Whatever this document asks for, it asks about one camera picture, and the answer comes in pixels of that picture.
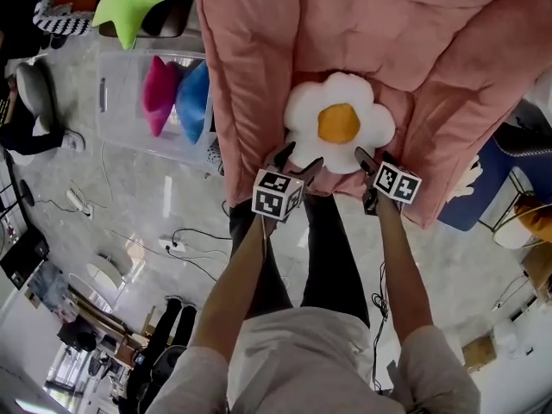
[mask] shirt sleeve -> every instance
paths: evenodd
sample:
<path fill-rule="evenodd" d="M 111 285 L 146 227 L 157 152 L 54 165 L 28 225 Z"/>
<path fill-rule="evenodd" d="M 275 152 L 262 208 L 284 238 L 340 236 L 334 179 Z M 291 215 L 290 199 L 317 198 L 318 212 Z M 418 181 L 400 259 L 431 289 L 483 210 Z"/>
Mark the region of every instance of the shirt sleeve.
<path fill-rule="evenodd" d="M 147 414 L 215 414 L 226 411 L 228 364 L 209 348 L 188 348 Z"/>
<path fill-rule="evenodd" d="M 422 327 L 403 344 L 398 370 L 416 408 L 431 414 L 480 412 L 480 392 L 437 327 Z"/>

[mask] brown box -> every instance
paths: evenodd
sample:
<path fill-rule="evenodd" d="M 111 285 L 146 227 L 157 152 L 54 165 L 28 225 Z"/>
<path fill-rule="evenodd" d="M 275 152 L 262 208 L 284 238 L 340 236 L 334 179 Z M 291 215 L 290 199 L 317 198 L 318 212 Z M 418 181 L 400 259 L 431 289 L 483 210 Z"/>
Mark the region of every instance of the brown box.
<path fill-rule="evenodd" d="M 548 301 L 548 287 L 552 277 L 552 244 L 545 242 L 533 247 L 525 256 L 523 265 L 539 296 L 548 298 Z"/>
<path fill-rule="evenodd" d="M 497 358 L 497 353 L 489 335 L 475 339 L 462 349 L 466 364 L 464 367 L 469 373 L 479 371 L 487 363 Z"/>

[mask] white sneaker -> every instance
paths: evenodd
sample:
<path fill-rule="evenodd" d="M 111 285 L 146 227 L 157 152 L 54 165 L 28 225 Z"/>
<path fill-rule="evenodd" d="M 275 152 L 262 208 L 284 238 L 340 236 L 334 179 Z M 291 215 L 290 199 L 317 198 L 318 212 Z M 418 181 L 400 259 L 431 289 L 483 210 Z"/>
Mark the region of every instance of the white sneaker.
<path fill-rule="evenodd" d="M 85 139 L 81 134 L 73 132 L 72 130 L 66 130 L 63 134 L 63 141 L 61 142 L 63 148 L 70 148 L 75 152 L 82 152 L 85 150 Z"/>

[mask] pink sofa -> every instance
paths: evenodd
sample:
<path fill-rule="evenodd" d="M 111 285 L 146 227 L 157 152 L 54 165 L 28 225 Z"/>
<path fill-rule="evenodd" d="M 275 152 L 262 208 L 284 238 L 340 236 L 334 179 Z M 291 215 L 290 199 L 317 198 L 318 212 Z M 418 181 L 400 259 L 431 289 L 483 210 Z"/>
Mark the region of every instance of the pink sofa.
<path fill-rule="evenodd" d="M 552 0 L 198 0 L 229 203 L 251 196 L 284 140 L 298 81 L 357 73 L 398 132 L 388 146 L 422 177 L 405 211 L 432 224 L 469 161 L 552 65 Z M 360 197 L 362 174 L 312 189 Z"/>

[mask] cube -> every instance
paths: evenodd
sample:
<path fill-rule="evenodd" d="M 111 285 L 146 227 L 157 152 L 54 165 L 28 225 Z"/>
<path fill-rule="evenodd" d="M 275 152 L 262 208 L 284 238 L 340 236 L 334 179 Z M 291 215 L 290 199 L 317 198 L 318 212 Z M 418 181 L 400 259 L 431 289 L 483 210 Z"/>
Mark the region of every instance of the cube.
<path fill-rule="evenodd" d="M 395 201 L 412 204 L 421 183 L 422 180 L 415 174 L 383 162 L 373 186 Z"/>
<path fill-rule="evenodd" d="M 277 172 L 260 169 L 253 187 L 251 210 L 284 221 L 303 199 L 304 182 Z"/>

